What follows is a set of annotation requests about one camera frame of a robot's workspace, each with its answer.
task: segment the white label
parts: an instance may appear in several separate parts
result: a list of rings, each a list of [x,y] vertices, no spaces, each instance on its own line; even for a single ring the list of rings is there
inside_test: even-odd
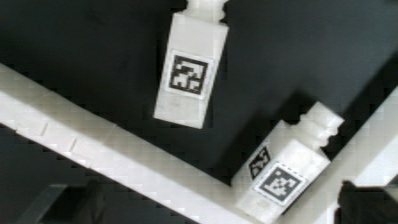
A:
[[[173,50],[167,66],[166,90],[205,99],[214,80],[214,60]]]
[[[304,177],[290,167],[277,162],[258,181],[254,190],[281,206],[285,206],[293,201],[293,197],[304,185]]]

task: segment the black square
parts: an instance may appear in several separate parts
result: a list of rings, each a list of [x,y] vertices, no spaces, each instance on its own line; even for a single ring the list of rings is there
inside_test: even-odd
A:
[[[269,161],[270,161],[270,154],[269,154],[269,149],[267,147],[263,147],[263,149],[260,150],[260,153],[249,163],[249,170],[251,170],[251,176],[253,176],[253,179],[258,177],[263,169],[265,169],[265,166],[269,164]]]
[[[302,185],[302,180],[299,180],[290,172],[293,171],[288,171],[288,169],[285,170],[277,166],[258,187],[263,193],[267,193],[281,203],[286,203],[288,198]]]
[[[180,55],[174,56],[169,87],[201,95],[208,73],[208,63]]]

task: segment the black background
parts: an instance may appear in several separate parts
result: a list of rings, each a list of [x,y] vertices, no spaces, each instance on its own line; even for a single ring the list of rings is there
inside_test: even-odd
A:
[[[173,12],[185,0],[0,0],[0,62],[226,183],[281,119],[317,101],[347,119],[331,158],[398,84],[395,0],[231,0],[203,130],[153,119]],[[185,223],[0,129],[0,223],[50,183],[100,179],[109,223]]]

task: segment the dark gray surface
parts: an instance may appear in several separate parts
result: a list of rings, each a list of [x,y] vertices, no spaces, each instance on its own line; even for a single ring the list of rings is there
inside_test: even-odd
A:
[[[277,120],[293,122],[317,100],[349,120],[325,149],[334,157],[398,84],[398,2],[229,1],[203,130],[153,119],[171,13],[183,6],[183,0],[2,0],[0,62],[229,182]],[[0,132],[7,223],[50,183],[100,177]],[[183,223],[134,192],[109,192],[110,223]]]

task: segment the qr-like marker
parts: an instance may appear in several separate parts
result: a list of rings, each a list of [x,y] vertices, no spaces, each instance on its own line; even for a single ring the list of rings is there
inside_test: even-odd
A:
[[[304,182],[306,179],[293,171],[281,164],[276,164],[254,189],[281,205],[286,205]]]
[[[180,55],[174,56],[169,88],[201,95],[208,73],[208,63]]]
[[[269,161],[270,161],[269,149],[267,149],[267,147],[263,147],[263,149],[260,150],[260,153],[249,163],[253,179],[258,177],[258,174],[263,171]]]

